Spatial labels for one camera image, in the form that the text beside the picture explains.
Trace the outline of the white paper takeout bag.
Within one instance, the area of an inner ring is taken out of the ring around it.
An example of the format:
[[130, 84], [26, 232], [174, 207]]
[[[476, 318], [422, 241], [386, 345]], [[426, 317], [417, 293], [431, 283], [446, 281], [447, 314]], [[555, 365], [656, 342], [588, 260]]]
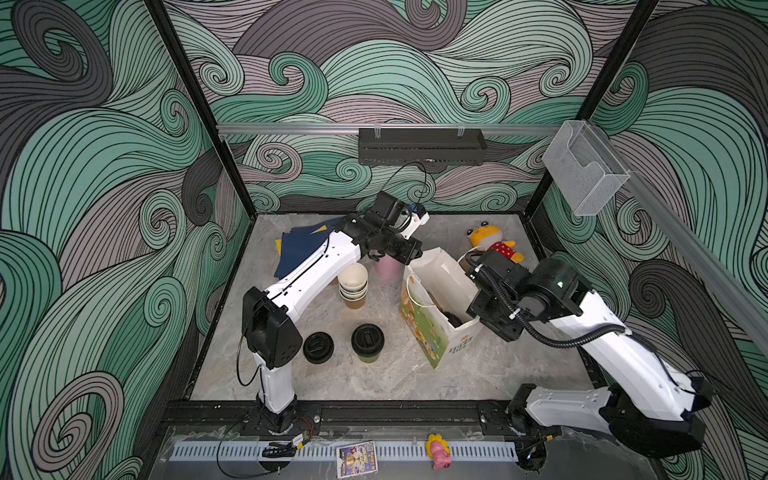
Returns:
[[[445, 250], [423, 253], [404, 269], [399, 312], [430, 366], [437, 370], [458, 359], [477, 339], [482, 324], [467, 313], [478, 289]], [[462, 319], [454, 329], [445, 311]]]

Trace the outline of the black coffee cup lid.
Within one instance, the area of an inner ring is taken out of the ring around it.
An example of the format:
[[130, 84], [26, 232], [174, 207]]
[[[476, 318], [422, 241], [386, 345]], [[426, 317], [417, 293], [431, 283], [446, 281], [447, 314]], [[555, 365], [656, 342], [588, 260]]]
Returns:
[[353, 350], [360, 352], [363, 350], [383, 350], [385, 336], [381, 328], [372, 323], [366, 323], [358, 326], [351, 335], [351, 345]]

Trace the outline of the green paper coffee cup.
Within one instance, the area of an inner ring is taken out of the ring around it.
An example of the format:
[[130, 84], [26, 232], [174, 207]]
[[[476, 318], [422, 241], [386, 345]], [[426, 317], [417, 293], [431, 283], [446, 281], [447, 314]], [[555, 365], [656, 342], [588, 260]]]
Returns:
[[356, 352], [358, 358], [364, 362], [364, 363], [373, 363], [376, 362], [381, 354], [380, 349], [374, 349], [374, 350], [363, 350], [360, 352]]

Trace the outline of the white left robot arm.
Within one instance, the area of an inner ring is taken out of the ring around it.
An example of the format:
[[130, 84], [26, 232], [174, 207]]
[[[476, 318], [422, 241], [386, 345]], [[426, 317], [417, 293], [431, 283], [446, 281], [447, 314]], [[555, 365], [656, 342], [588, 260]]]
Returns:
[[257, 362], [257, 399], [275, 424], [295, 411], [291, 362], [303, 345], [296, 323], [317, 295], [362, 258], [387, 255], [403, 265], [422, 256], [414, 237], [427, 224], [426, 207], [380, 191], [372, 206], [343, 216], [327, 239], [293, 271], [243, 297], [241, 337]]

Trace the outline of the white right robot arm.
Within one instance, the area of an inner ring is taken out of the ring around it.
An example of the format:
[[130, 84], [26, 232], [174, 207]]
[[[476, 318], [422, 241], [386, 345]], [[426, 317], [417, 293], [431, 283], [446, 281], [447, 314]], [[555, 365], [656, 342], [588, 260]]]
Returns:
[[592, 390], [522, 385], [507, 411], [512, 428], [531, 438], [533, 454], [563, 427], [609, 435], [651, 459], [703, 446], [706, 426], [697, 414], [712, 403], [710, 383], [665, 361], [571, 265], [546, 258], [528, 270], [489, 249], [469, 255], [466, 275], [478, 289], [469, 314], [502, 340], [528, 333], [550, 348], [581, 348], [614, 380]]

